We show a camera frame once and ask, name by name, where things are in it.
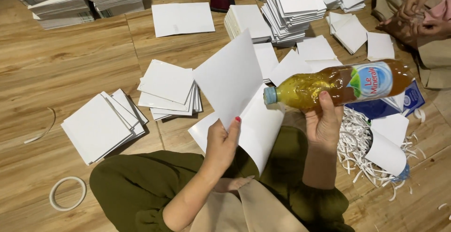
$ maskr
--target seated person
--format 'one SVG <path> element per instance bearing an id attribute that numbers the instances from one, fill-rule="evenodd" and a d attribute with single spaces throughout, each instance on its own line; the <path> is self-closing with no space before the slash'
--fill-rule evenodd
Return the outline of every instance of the seated person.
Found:
<path id="1" fill-rule="evenodd" d="M 451 0 L 376 0 L 373 14 L 379 29 L 418 50 L 424 87 L 451 87 Z"/>
<path id="2" fill-rule="evenodd" d="M 229 132 L 210 126 L 205 158 L 157 151 L 116 155 L 90 178 L 94 196 L 120 232 L 353 232 L 349 202 L 335 188 L 343 107 L 320 94 L 305 112 L 307 136 L 282 126 L 262 175 L 237 148 L 241 119 Z"/>

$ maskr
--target bottle cap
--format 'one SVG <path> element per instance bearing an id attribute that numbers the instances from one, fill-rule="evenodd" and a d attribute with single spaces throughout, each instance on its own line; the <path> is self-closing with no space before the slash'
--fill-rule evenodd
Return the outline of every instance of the bottle cap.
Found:
<path id="1" fill-rule="evenodd" d="M 275 87 L 266 87 L 263 90 L 263 99 L 265 100 L 265 104 L 273 104 L 277 102 L 276 88 Z"/>

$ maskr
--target wooden floor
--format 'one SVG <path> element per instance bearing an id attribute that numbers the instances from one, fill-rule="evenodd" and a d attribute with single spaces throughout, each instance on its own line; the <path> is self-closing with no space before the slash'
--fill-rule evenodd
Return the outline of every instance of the wooden floor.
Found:
<path id="1" fill-rule="evenodd" d="M 150 4 L 208 2 L 209 0 L 145 0 Z M 257 4 L 236 0 L 237 4 Z M 367 7 L 355 14 L 368 31 L 377 24 Z M 116 231 L 106 219 L 89 189 L 80 206 L 69 212 L 54 210 L 48 201 L 53 184 L 76 176 L 89 182 L 95 164 L 86 166 L 60 123 L 101 91 L 123 89 L 135 102 L 139 78 L 150 61 L 159 59 L 181 67 L 195 68 L 229 42 L 224 14 L 212 13 L 214 33 L 155 38 L 152 12 L 132 13 L 95 22 L 44 31 L 26 7 L 16 0 L 0 0 L 0 231 L 4 232 L 109 232 Z M 310 36 L 329 41 L 342 63 L 366 61 L 366 47 L 349 55 L 330 36 L 324 19 L 312 23 Z M 287 49 L 276 49 L 279 60 Z M 397 48 L 418 76 L 409 53 Z M 376 189 L 369 181 L 348 175 L 338 167 L 337 187 L 350 201 L 344 217 L 356 231 L 425 232 L 451 231 L 451 91 L 421 89 L 427 103 L 426 122 L 410 116 L 408 132 L 419 138 L 418 147 L 427 159 L 409 160 L 411 178 L 389 202 L 392 188 Z M 167 122 L 150 121 L 148 134 L 122 148 L 125 154 L 166 149 L 201 153 L 187 129 L 212 112 L 202 97 L 205 112 L 194 118 Z M 56 123 L 43 138 L 23 144 L 51 122 L 46 107 L 56 111 Z M 152 119 L 149 110 L 141 111 Z M 303 116 L 291 110 L 284 124 L 304 128 Z M 76 183 L 64 183 L 57 200 L 75 203 L 80 193 Z"/>

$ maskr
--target plastic bottle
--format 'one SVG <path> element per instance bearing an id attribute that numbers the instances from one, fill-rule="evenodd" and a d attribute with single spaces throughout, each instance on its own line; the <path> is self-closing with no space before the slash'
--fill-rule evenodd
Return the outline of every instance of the plastic bottle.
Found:
<path id="1" fill-rule="evenodd" d="M 328 91 L 335 105 L 395 96 L 412 81 L 407 66 L 393 59 L 328 67 L 318 73 L 300 73 L 278 87 L 264 89 L 266 104 L 283 102 L 308 109 L 319 105 L 319 93 Z"/>

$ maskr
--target yellow liquid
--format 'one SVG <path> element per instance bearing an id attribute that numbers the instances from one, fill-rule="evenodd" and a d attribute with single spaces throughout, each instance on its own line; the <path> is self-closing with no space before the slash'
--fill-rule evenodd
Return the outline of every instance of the yellow liquid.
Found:
<path id="1" fill-rule="evenodd" d="M 411 75 L 408 74 L 408 68 L 402 62 L 392 59 L 380 61 L 385 62 L 390 68 L 393 84 L 385 96 L 372 99 L 398 95 L 410 85 L 412 80 Z M 372 100 L 357 98 L 354 88 L 348 86 L 352 79 L 353 66 L 369 63 L 373 62 L 329 67 L 318 73 L 295 74 L 276 87 L 277 102 L 283 102 L 298 109 L 312 108 L 319 105 L 318 98 L 321 91 L 328 91 L 335 105 Z"/>

